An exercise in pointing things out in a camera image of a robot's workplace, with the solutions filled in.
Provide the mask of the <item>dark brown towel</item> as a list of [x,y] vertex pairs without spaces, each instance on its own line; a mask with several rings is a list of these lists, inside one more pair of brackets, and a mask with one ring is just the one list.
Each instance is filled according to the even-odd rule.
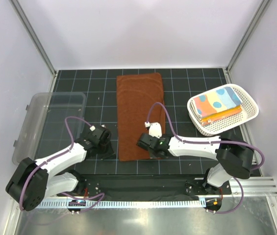
[[122,162],[147,160],[148,151],[136,145],[151,106],[164,102],[163,80],[159,73],[120,75],[116,79],[118,158]]

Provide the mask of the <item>light blue orange towel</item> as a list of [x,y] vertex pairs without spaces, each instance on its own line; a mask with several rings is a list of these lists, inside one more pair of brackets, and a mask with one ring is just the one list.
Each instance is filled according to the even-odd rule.
[[231,87],[210,90],[191,100],[191,108],[199,118],[229,112],[241,111],[242,100]]

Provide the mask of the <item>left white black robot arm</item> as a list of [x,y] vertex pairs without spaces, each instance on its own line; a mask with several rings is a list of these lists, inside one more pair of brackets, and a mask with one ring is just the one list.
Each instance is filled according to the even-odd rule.
[[114,155],[111,131],[104,125],[91,126],[81,138],[52,155],[21,160],[5,191],[27,212],[46,197],[64,193],[80,196],[87,188],[86,179],[69,167],[98,154]]

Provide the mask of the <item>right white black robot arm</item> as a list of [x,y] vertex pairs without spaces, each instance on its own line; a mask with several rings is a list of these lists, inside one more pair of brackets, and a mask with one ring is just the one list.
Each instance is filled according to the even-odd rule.
[[251,176],[254,150],[246,142],[231,140],[231,137],[191,138],[143,133],[137,146],[154,158],[193,156],[217,161],[217,165],[209,168],[200,182],[200,191],[212,195],[232,178],[245,180]]

